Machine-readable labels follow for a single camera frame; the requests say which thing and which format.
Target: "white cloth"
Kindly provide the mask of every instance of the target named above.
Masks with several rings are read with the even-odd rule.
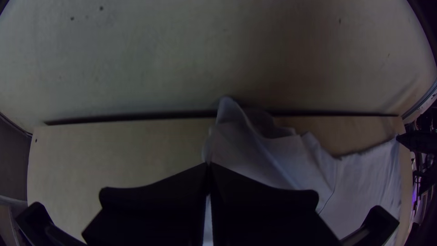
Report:
[[[263,184],[289,190],[315,190],[316,212],[339,238],[358,229],[369,210],[381,205],[399,219],[399,143],[392,139],[364,153],[333,158],[317,139],[274,126],[261,110],[242,110],[231,98],[220,100],[203,159]],[[207,215],[210,214],[207,203]],[[212,245],[206,216],[204,245]],[[386,245],[394,244],[396,232]]]

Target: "wooden board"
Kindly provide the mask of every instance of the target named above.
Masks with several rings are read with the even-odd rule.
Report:
[[[0,30],[0,112],[29,132],[223,95],[402,115],[437,77],[406,0],[9,1]]]
[[[30,149],[28,201],[43,203],[54,223],[81,238],[101,209],[102,187],[147,185],[201,162],[202,145],[214,119],[91,123],[36,128]],[[405,130],[400,118],[287,117],[281,126],[311,131],[332,155],[378,145]],[[411,211],[410,156],[401,147],[401,224],[407,235]]]

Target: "white wall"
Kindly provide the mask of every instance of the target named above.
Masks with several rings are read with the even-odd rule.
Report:
[[[403,113],[437,77],[406,0],[11,0],[0,58],[0,112],[28,131],[222,95]]]

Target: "crumpled white fabric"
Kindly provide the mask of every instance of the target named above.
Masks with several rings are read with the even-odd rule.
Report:
[[[341,239],[358,229],[369,210],[380,205],[399,219],[401,178],[399,143],[392,139],[366,152],[333,158],[311,133],[279,128],[262,110],[245,109],[231,98],[220,100],[216,125],[203,148],[214,162],[266,185],[315,190],[316,212]],[[207,202],[204,245],[212,243]],[[393,245],[397,231],[386,245]]]

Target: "black edge strip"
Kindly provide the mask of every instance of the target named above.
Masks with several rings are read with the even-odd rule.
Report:
[[[290,111],[290,110],[267,110],[274,117],[288,116],[379,116],[396,117],[396,114],[382,113],[351,113],[351,112],[328,112],[328,111]],[[120,114],[111,116],[79,117],[45,121],[49,126],[81,124],[81,123],[101,123],[134,120],[156,120],[156,119],[187,119],[187,118],[214,118],[217,117],[217,110],[204,111],[180,111],[164,113],[136,113]]]
[[[19,127],[17,124],[12,122],[10,119],[8,119],[4,114],[0,113],[0,121],[3,121],[13,129],[17,130],[19,133],[25,135],[28,138],[32,138],[32,134],[28,131],[24,130],[23,128]]]

